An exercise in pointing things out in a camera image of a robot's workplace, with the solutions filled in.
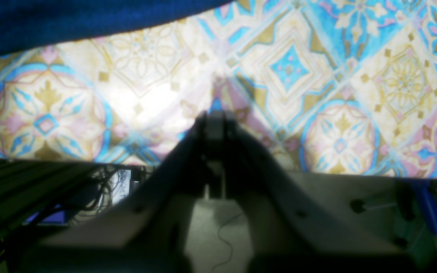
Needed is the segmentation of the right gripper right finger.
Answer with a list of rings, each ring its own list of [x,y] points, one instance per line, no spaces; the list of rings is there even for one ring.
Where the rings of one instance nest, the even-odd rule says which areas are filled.
[[[248,273],[419,273],[413,259],[302,191],[230,111],[221,118],[225,194],[248,221]]]

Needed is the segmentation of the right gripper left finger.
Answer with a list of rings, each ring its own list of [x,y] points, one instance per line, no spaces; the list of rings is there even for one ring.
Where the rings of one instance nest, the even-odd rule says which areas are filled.
[[[213,173],[219,113],[203,112],[147,182],[113,208],[42,240],[22,273],[191,273],[185,254],[193,209]]]

